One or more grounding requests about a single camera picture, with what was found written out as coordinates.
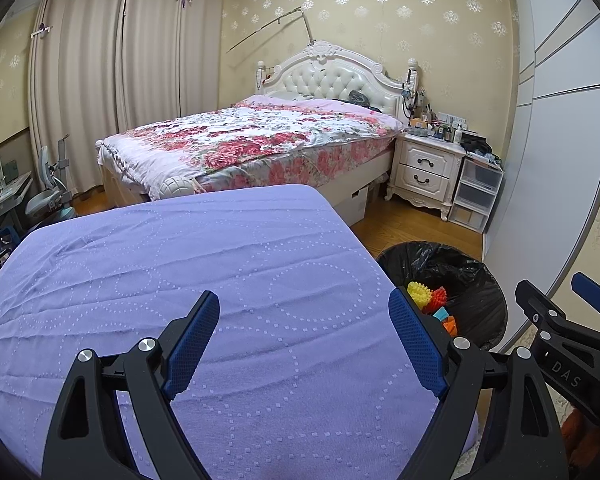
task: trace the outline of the screw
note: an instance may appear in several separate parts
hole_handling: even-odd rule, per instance
[[[460,350],[467,350],[471,346],[471,343],[465,337],[456,337],[454,339],[454,346]]]
[[[81,363],[85,363],[85,362],[89,361],[92,357],[93,357],[93,352],[87,348],[86,350],[82,350],[78,354],[78,361],[80,361]]]
[[[138,348],[142,352],[148,352],[149,350],[153,350],[155,348],[155,339],[151,339],[150,337],[142,339],[142,341],[138,343]]]
[[[518,357],[522,359],[531,359],[531,352],[529,351],[529,348],[519,346],[516,348],[516,354],[518,354]]]

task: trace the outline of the bed frame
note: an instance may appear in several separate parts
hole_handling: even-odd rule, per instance
[[[266,63],[258,62],[264,76]],[[271,95],[286,91],[324,99],[346,99],[349,92],[365,94],[370,104],[403,123],[408,121],[402,108],[402,82],[390,79],[380,63],[328,41],[316,41],[273,68],[256,86],[256,93]],[[391,170],[391,147],[372,160],[320,186],[318,191],[331,205],[350,198],[359,189]],[[128,190],[109,170],[101,167],[103,183],[113,206],[147,202],[148,197]]]

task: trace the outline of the gray chair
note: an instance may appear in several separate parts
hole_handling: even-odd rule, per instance
[[[34,223],[29,232],[77,216],[75,209],[71,207],[72,196],[66,181],[69,161],[65,155],[64,140],[68,136],[58,140],[58,162],[55,165],[49,163],[48,147],[43,146],[40,150],[38,173],[45,190],[27,202],[25,215]]]

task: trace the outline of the bottle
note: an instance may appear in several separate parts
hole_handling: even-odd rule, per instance
[[[462,128],[458,128],[456,130],[456,134],[454,135],[454,144],[460,145],[461,140],[462,140]]]

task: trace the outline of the tufted headboard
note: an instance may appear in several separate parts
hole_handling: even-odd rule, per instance
[[[321,99],[347,99],[350,91],[358,90],[373,107],[406,121],[400,104],[402,83],[385,76],[381,64],[328,41],[316,41],[277,65],[257,90],[262,95],[286,91]]]

